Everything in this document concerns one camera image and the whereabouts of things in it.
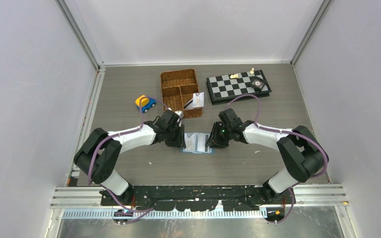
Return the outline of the white portrait credit card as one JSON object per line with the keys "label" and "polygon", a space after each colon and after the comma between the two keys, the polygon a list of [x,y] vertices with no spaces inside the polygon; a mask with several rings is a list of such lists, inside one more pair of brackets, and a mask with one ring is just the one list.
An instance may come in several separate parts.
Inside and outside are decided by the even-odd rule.
{"label": "white portrait credit card", "polygon": [[196,153],[197,133],[185,133],[185,148],[182,149],[186,153]]}

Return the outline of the blue card holder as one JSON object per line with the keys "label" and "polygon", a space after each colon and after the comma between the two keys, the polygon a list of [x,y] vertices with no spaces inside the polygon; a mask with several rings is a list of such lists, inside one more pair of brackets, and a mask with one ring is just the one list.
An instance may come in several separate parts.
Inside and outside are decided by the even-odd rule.
{"label": "blue card holder", "polygon": [[181,149],[183,153],[193,154],[213,154],[214,149],[206,146],[210,134],[208,133],[188,133],[185,132],[185,148]]}

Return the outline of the brown wicker basket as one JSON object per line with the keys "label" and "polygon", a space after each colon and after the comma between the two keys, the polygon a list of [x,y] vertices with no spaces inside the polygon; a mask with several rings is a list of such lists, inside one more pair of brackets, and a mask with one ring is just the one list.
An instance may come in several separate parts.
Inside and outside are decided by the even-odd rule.
{"label": "brown wicker basket", "polygon": [[184,119],[202,116],[202,108],[186,109],[192,105],[194,93],[199,93],[199,85],[194,69],[167,71],[160,74],[163,102],[174,111],[182,111]]}

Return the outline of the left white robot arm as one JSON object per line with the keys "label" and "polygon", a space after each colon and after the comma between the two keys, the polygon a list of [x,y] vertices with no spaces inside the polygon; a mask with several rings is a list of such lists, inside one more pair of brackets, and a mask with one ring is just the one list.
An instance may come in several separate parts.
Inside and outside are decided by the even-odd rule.
{"label": "left white robot arm", "polygon": [[107,132],[97,128],[77,151],[73,162],[93,183],[110,190],[116,202],[127,205],[132,199],[131,184],[115,170],[119,155],[161,142],[168,147],[184,148],[182,118],[182,111],[168,109],[157,119],[131,129]]}

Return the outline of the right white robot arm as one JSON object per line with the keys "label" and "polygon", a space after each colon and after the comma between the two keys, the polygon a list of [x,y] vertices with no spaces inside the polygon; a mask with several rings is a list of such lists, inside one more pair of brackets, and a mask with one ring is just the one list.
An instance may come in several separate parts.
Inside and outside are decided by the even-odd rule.
{"label": "right white robot arm", "polygon": [[325,173],[328,155],[305,126],[279,129],[263,126],[253,120],[242,121],[228,108],[219,113],[205,145],[211,148],[228,147],[234,140],[244,144],[258,144],[277,150],[285,167],[262,185],[264,199],[277,203],[283,192],[310,178]]}

